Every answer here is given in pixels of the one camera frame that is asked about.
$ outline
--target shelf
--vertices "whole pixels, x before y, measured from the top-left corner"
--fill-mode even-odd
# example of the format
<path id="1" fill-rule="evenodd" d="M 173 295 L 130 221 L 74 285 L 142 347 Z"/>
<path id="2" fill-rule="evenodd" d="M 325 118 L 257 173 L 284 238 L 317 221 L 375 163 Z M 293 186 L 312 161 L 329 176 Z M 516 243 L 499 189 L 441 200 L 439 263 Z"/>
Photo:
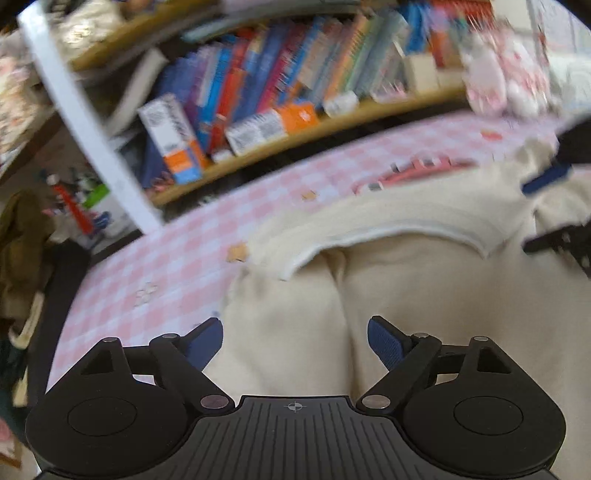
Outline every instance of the shelf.
<path id="1" fill-rule="evenodd" d="M 0 185 L 31 161 L 62 126 L 61 117 L 54 108 L 41 110 L 20 138 L 20 146 L 0 167 Z"/>
<path id="2" fill-rule="evenodd" d="M 211 17 L 218 11 L 215 0 L 169 0 L 160 3 L 154 13 L 142 13 L 126 22 L 105 40 L 73 59 L 70 65 L 75 72 L 102 67 L 111 57 L 141 43 L 150 35 L 165 31 L 176 20 L 186 18 L 195 21 L 201 17 Z"/>
<path id="3" fill-rule="evenodd" d="M 406 113 L 426 106 L 436 105 L 438 103 L 459 100 L 464 98 L 464 96 L 464 88 L 456 87 L 424 93 L 395 103 L 376 103 L 372 100 L 366 100 L 359 105 L 357 110 L 348 115 L 335 118 L 325 117 L 321 119 L 320 123 L 315 127 L 302 130 L 287 138 L 282 138 L 276 142 L 269 143 L 241 157 L 233 157 L 215 164 L 203 172 L 203 178 L 201 178 L 201 180 L 187 183 L 185 185 L 173 185 L 165 191 L 154 195 L 152 202 L 156 206 L 166 205 L 199 187 L 238 171 L 241 168 L 253 165 L 271 155 L 326 137 L 335 132 L 346 130 L 387 116 L 396 115 L 398 113 Z"/>

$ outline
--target pink pouch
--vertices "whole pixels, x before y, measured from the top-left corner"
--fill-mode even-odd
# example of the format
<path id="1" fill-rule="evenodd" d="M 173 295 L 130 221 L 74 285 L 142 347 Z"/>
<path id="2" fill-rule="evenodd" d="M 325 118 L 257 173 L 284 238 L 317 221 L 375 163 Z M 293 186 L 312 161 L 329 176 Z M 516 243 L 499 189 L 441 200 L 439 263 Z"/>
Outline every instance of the pink pouch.
<path id="1" fill-rule="evenodd" d="M 466 77 L 468 103 L 478 115 L 500 116 L 507 107 L 505 76 L 491 48 L 473 58 Z"/>

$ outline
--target cream blanket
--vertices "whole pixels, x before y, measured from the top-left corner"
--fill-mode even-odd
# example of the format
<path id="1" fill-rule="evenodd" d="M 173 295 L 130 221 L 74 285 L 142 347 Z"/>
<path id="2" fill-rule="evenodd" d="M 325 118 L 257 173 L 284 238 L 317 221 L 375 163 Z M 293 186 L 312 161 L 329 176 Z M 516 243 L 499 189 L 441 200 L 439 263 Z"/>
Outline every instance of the cream blanket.
<path id="1" fill-rule="evenodd" d="M 530 141 L 515 161 L 351 197 L 266 223 L 222 312 L 224 340 L 205 373 L 241 395 L 351 395 L 386 374 L 366 330 L 467 345 L 491 337 L 558 403 L 562 480 L 591 478 L 591 280 L 524 238 L 591 215 L 591 179 L 526 198 L 552 156 Z"/>

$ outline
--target white shelf post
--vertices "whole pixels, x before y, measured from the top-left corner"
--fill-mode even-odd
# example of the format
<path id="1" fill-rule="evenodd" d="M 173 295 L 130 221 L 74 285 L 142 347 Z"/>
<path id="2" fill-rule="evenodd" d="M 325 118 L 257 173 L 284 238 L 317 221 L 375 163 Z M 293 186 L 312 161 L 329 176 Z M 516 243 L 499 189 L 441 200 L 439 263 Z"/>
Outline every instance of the white shelf post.
<path id="1" fill-rule="evenodd" d="M 43 84 L 86 158 L 137 228 L 143 233 L 160 229 L 164 225 L 160 212 L 148 200 L 125 160 L 109 145 L 96 112 L 63 61 L 40 0 L 27 7 L 18 21 Z"/>

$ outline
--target wooden shelf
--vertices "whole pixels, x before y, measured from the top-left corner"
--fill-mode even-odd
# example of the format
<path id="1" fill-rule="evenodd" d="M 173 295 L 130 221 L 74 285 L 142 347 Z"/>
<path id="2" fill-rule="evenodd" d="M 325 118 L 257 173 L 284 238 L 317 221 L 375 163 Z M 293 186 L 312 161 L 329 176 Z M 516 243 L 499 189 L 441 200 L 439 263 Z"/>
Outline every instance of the wooden shelf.
<path id="1" fill-rule="evenodd" d="M 379 118 L 396 115 L 398 113 L 406 113 L 451 100 L 459 100 L 464 98 L 464 96 L 464 88 L 456 87 L 409 97 L 395 103 L 376 103 L 372 100 L 366 100 L 359 105 L 357 110 L 348 115 L 335 118 L 322 118 L 320 124 L 315 127 L 302 130 L 287 138 L 272 142 L 241 157 L 230 158 L 221 163 L 215 164 L 203 172 L 203 178 L 201 178 L 201 180 L 187 183 L 185 185 L 173 185 L 165 191 L 156 194 L 152 198 L 152 201 L 156 206 L 166 205 L 167 203 L 177 200 L 183 195 L 207 185 L 214 180 L 238 171 L 241 168 L 253 165 L 271 155 L 297 147 L 298 145 L 303 145 L 319 138 L 327 137 L 335 132 L 362 125 Z"/>
<path id="2" fill-rule="evenodd" d="M 140 43 L 145 37 L 158 33 L 175 20 L 208 17 L 208 10 L 218 10 L 216 0 L 169 0 L 160 3 L 154 13 L 146 12 L 126 22 L 104 41 L 93 45 L 70 62 L 72 70 L 80 72 L 105 65 L 111 57 Z"/>

